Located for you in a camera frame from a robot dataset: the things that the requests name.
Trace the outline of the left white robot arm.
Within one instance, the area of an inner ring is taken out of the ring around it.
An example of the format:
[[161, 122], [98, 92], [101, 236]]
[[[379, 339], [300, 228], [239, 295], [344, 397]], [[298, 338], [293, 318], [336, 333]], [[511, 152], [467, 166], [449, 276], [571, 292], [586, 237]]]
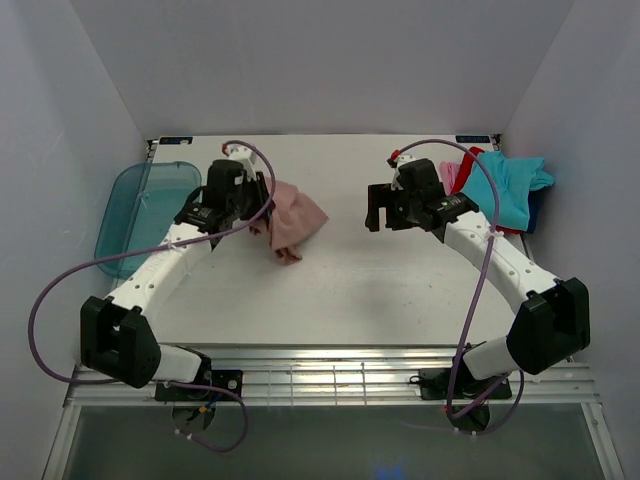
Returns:
[[83, 366], [134, 388], [150, 382], [177, 382], [190, 399], [205, 397], [212, 376], [203, 355], [160, 343], [156, 317], [186, 275], [220, 241], [233, 223], [266, 219], [267, 183], [249, 154], [212, 162], [206, 183], [194, 189], [154, 252], [104, 298], [90, 297], [80, 311]]

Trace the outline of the dusty pink t shirt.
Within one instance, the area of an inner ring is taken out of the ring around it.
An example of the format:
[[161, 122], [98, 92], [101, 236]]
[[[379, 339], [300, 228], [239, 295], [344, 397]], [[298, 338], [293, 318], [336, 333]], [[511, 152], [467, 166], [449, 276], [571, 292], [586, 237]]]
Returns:
[[249, 231], [267, 239], [281, 264], [297, 263], [302, 260], [300, 245], [316, 234], [329, 217], [308, 195], [280, 180], [276, 181], [273, 204], [270, 220], [252, 222]]

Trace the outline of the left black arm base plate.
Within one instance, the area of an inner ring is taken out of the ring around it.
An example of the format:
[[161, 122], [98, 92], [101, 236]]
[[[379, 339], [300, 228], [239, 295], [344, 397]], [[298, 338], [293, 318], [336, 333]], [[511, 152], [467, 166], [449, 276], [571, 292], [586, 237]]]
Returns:
[[[242, 395], [242, 370], [212, 370], [205, 369], [198, 373], [192, 385], [210, 386], [231, 391], [237, 396]], [[154, 399], [160, 402], [203, 402], [216, 401], [222, 395], [206, 389], [188, 389], [174, 386], [170, 383], [160, 383], [155, 387]]]

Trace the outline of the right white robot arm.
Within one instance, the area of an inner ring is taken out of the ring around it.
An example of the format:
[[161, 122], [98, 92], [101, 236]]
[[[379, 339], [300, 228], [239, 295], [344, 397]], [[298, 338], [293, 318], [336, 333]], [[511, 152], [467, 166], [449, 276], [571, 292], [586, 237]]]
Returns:
[[475, 266], [515, 315], [506, 335], [463, 348], [448, 375], [455, 392], [474, 397], [488, 380], [516, 370], [539, 374], [590, 345], [589, 292], [582, 281], [559, 279], [491, 231], [473, 200], [445, 193], [430, 160], [403, 155], [393, 168], [391, 182], [368, 188], [366, 228], [432, 233]]

